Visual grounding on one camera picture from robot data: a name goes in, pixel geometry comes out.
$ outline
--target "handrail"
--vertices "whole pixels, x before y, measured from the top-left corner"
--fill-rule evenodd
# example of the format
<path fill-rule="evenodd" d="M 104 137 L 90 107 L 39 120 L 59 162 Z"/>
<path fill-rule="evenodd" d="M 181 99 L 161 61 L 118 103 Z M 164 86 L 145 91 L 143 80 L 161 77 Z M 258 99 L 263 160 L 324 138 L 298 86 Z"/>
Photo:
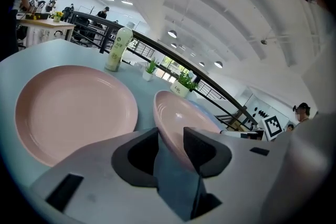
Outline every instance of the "handrail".
<path fill-rule="evenodd" d="M 227 110 L 223 109 L 219 104 L 217 104 L 216 102 L 214 102 L 213 100 L 211 100 L 210 98 L 208 98 L 207 96 L 205 96 L 204 94 L 202 94 L 201 92 L 194 90 L 195 92 L 197 92 L 199 95 L 203 96 L 206 100 L 208 100 L 211 104 L 214 104 L 216 107 L 218 107 L 219 109 L 223 110 L 225 113 L 227 113 L 229 116 L 231 116 L 233 119 L 235 119 L 237 122 L 240 123 L 240 125 L 244 126 L 245 128 L 248 128 L 243 122 L 241 122 L 237 117 L 233 116 L 231 113 L 229 113 Z"/>
<path fill-rule="evenodd" d="M 98 16 L 82 13 L 82 12 L 72 12 L 74 15 L 81 16 L 83 18 L 87 18 L 90 20 L 93 20 L 95 22 L 101 23 L 103 25 L 106 25 L 109 27 L 110 31 L 111 28 L 116 28 L 120 29 L 123 27 L 122 25 L 116 24 L 110 20 L 106 20 L 103 18 L 100 18 Z M 71 22 L 75 21 L 76 16 L 72 16 Z M 225 97 L 231 104 L 233 104 L 238 110 L 240 110 L 246 117 L 251 120 L 255 125 L 258 123 L 256 120 L 244 109 L 238 102 L 235 100 L 227 91 L 225 91 L 222 87 L 220 87 L 215 81 L 213 81 L 211 78 L 209 78 L 205 73 L 201 72 L 199 69 L 197 69 L 193 64 L 190 62 L 186 61 L 184 58 L 181 56 L 175 54 L 165 46 L 155 42 L 154 40 L 150 39 L 147 36 L 144 36 L 143 34 L 136 32 L 133 30 L 133 38 L 145 43 L 147 46 L 152 47 L 153 49 L 157 50 L 158 52 L 161 52 L 162 54 L 168 56 L 175 62 L 178 62 L 179 64 L 183 65 L 186 69 L 192 70 L 196 76 L 198 76 L 200 79 L 206 81 L 206 83 L 212 87 L 215 91 L 217 91 L 219 94 L 221 94 L 223 97 Z M 104 46 L 101 48 L 101 53 L 104 52 Z"/>

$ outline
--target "black railing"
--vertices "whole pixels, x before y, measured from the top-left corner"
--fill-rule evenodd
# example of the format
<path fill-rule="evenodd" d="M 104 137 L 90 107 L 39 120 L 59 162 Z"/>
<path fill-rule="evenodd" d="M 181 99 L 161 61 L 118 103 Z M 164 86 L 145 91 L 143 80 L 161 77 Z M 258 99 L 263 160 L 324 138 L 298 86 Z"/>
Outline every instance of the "black railing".
<path fill-rule="evenodd" d="M 204 83 L 204 81 L 200 81 L 198 83 L 198 91 L 209 97 L 212 100 L 226 100 L 223 96 L 221 96 L 218 92 L 212 89 L 210 86 Z"/>
<path fill-rule="evenodd" d="M 148 59 L 151 59 L 154 53 L 153 49 L 146 46 L 144 43 L 140 41 L 136 42 L 136 44 L 131 42 L 128 48 L 130 48 L 131 50 L 134 50 L 135 52 L 141 54 L 142 56 L 145 56 Z"/>
<path fill-rule="evenodd" d="M 76 37 L 76 35 L 80 34 L 80 37 L 83 37 L 87 42 L 91 42 L 91 44 L 93 44 L 94 46 L 97 46 L 98 48 L 100 48 L 100 52 L 103 54 L 104 52 L 109 52 L 108 50 L 106 50 L 106 46 L 108 44 L 108 42 L 114 42 L 114 39 L 111 38 L 111 34 L 115 33 L 115 30 L 119 30 L 121 27 L 123 27 L 122 25 L 116 24 L 114 22 L 111 22 L 109 20 L 94 16 L 94 15 L 89 15 L 89 14 L 85 14 L 85 13 L 81 13 L 81 12 L 73 12 L 74 16 L 72 16 L 71 18 L 71 23 L 76 24 L 76 28 L 75 31 L 73 31 L 73 36 Z M 78 26 L 78 24 L 80 23 L 79 21 L 81 21 L 80 24 L 88 27 L 89 26 L 89 20 L 92 20 L 95 23 L 98 24 L 102 24 L 105 25 L 106 28 L 104 30 L 104 34 L 100 34 L 98 32 L 96 32 L 95 34 L 101 36 L 101 40 L 99 42 L 99 44 L 95 43 L 92 41 L 92 39 L 94 39 L 94 37 L 92 38 L 92 36 L 88 37 L 85 33 L 85 31 L 90 31 L 86 28 L 81 28 L 81 26 Z M 183 67 L 185 67 L 187 70 L 192 70 L 194 72 L 194 74 L 197 76 L 197 80 L 203 80 L 204 82 L 206 82 L 206 84 L 211 87 L 213 89 L 213 91 L 215 91 L 216 93 L 218 93 L 219 95 L 221 95 L 222 97 L 224 97 L 226 100 L 228 100 L 231 104 L 233 104 L 239 111 L 241 111 L 244 115 L 246 115 L 246 117 L 251 120 L 255 125 L 257 125 L 258 123 L 256 122 L 256 120 L 246 111 L 246 109 L 244 109 L 238 102 L 237 100 L 235 100 L 228 92 L 226 92 L 223 88 L 221 88 L 215 81 L 213 81 L 211 78 L 209 78 L 205 73 L 203 73 L 202 70 L 200 70 L 198 67 L 196 67 L 195 65 L 193 65 L 191 62 L 186 61 L 184 58 L 182 58 L 181 56 L 177 55 L 174 51 L 168 49 L 168 47 L 165 47 L 157 42 L 155 42 L 154 40 L 142 35 L 141 33 L 138 33 L 136 31 L 133 31 L 133 38 L 144 43 L 147 47 L 151 47 L 153 50 L 157 50 L 158 52 L 168 56 L 169 58 L 171 58 L 172 60 L 174 60 L 175 62 L 181 64 Z M 131 51 L 132 53 L 136 54 L 137 56 L 139 56 L 140 58 L 149 61 L 149 59 L 137 52 L 135 52 L 134 50 L 127 48 L 127 50 Z M 209 99 L 207 96 L 205 96 L 205 98 L 211 102 L 213 102 L 211 99 Z M 229 114 L 226 110 L 224 110 L 223 108 L 221 108 L 218 104 L 215 103 L 216 106 L 218 106 L 220 109 L 222 109 L 223 111 L 225 111 L 225 113 L 227 113 L 228 115 L 230 115 L 231 117 L 235 118 L 233 115 Z"/>

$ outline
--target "potted flower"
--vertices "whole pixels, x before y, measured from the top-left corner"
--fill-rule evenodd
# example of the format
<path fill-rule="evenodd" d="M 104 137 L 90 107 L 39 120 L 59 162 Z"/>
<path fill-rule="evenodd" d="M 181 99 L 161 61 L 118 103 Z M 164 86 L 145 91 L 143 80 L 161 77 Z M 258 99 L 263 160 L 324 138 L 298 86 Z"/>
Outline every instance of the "potted flower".
<path fill-rule="evenodd" d="M 142 77 L 145 81 L 151 81 L 153 79 L 153 72 L 156 69 L 156 65 L 159 62 L 155 62 L 155 58 L 153 58 L 149 63 L 146 65 L 146 69 L 144 70 Z"/>
<path fill-rule="evenodd" d="M 63 12 L 56 12 L 54 15 L 54 22 L 58 23 L 63 16 Z"/>
<path fill-rule="evenodd" d="M 179 78 L 171 85 L 171 91 L 185 98 L 190 91 L 195 90 L 198 87 L 197 83 L 191 81 L 193 77 L 194 74 L 192 71 L 189 71 L 188 73 L 181 72 Z"/>

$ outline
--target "plant pot label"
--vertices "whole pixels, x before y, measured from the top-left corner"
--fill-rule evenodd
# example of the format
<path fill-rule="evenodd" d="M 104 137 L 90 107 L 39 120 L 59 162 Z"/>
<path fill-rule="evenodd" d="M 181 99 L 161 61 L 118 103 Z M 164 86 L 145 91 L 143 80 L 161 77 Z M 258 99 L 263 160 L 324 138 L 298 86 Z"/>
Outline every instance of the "plant pot label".
<path fill-rule="evenodd" d="M 189 89 L 184 87 L 177 80 L 175 80 L 175 82 L 171 85 L 170 90 L 176 95 L 181 96 L 183 98 L 185 98 L 189 93 Z"/>

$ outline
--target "plate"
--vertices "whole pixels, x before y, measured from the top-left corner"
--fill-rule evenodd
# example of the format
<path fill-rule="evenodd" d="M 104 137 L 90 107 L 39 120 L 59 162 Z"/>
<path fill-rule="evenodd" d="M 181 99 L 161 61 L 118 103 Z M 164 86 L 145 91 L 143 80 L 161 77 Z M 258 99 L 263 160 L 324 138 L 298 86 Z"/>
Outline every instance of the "plate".
<path fill-rule="evenodd" d="M 137 119 L 137 103 L 124 84 L 82 66 L 39 73 L 22 89 L 15 110 L 22 144 L 48 166 L 85 145 L 133 132 Z"/>
<path fill-rule="evenodd" d="M 202 111 L 188 100 L 169 91 L 156 93 L 153 114 L 165 144 L 190 169 L 193 169 L 193 165 L 184 151 L 183 128 L 195 127 L 220 135 L 220 128 Z"/>

